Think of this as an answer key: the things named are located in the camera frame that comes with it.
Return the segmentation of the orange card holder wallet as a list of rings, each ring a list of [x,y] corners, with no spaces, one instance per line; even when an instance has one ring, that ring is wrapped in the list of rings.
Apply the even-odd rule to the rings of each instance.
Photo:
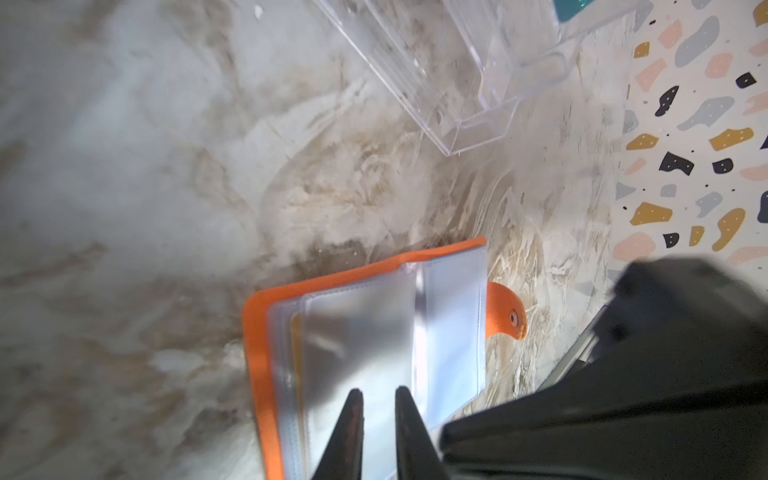
[[[428,431],[486,385],[486,341],[522,340],[520,298],[487,278],[484,238],[405,253],[253,295],[246,359],[265,472],[308,479],[349,392],[364,397],[362,477],[396,474],[395,393],[407,387]],[[293,385],[290,320],[302,316],[303,398]]]

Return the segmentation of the teal VIP card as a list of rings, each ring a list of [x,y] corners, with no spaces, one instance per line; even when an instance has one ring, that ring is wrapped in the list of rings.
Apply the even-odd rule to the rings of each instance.
[[[579,15],[593,0],[553,0],[559,23],[566,23]]]

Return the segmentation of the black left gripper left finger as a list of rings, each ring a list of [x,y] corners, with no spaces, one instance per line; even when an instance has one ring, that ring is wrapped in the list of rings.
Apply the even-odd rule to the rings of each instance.
[[[360,480],[364,440],[364,397],[352,389],[343,405],[313,480]]]

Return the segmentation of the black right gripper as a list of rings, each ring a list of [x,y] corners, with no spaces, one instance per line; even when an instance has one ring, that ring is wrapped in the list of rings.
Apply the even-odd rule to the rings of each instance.
[[[490,478],[764,479],[767,301],[701,259],[631,264],[590,371],[445,426],[455,472]]]

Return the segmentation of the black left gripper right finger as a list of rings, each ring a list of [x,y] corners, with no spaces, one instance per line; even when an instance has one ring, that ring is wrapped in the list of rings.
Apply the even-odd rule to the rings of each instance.
[[[449,475],[405,386],[395,393],[398,480],[448,480]]]

